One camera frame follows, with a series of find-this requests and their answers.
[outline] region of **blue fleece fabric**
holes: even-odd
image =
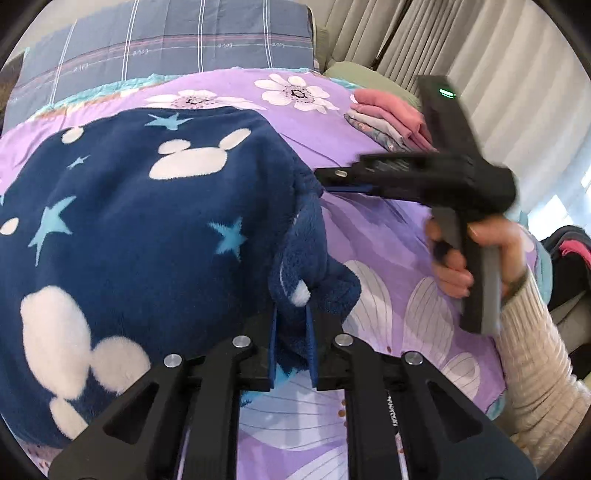
[[[322,187],[258,113],[136,109],[53,135],[0,208],[0,413],[64,447],[169,353],[206,353],[275,304],[281,372],[306,301],[343,318]]]

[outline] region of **metal screw head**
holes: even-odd
[[[420,365],[423,363],[423,356],[418,352],[406,352],[404,361],[409,365]]]
[[[353,337],[347,333],[340,333],[335,337],[335,343],[339,346],[350,346],[353,344]]]
[[[238,335],[232,340],[232,345],[236,348],[246,348],[251,344],[251,340],[246,335]]]
[[[183,357],[177,353],[171,353],[164,358],[164,365],[168,368],[178,367],[183,363]]]

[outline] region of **gray plaid fabric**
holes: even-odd
[[[35,45],[4,131],[44,105],[107,83],[245,68],[310,68],[305,5],[289,0],[134,0],[81,18]]]

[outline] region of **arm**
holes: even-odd
[[[431,242],[441,240],[434,220],[426,224]],[[589,389],[571,375],[566,347],[525,263],[521,227],[501,216],[469,226],[479,245],[501,249],[501,280],[506,304],[496,347],[514,406],[519,443],[540,472],[559,456],[591,404]],[[450,250],[433,263],[440,288],[450,297],[470,294],[473,277],[466,259]]]
[[[571,374],[564,342],[531,272],[505,305],[495,339],[515,409],[519,440],[540,472],[562,452],[581,424],[591,392]]]

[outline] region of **pink fabric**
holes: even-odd
[[[351,108],[365,115],[382,118],[407,139],[427,151],[434,151],[431,134],[421,112],[392,93],[361,88],[354,92],[358,103]]]
[[[578,240],[565,240],[560,244],[560,253],[562,256],[567,254],[579,254],[585,260],[585,263],[591,268],[591,252]]]

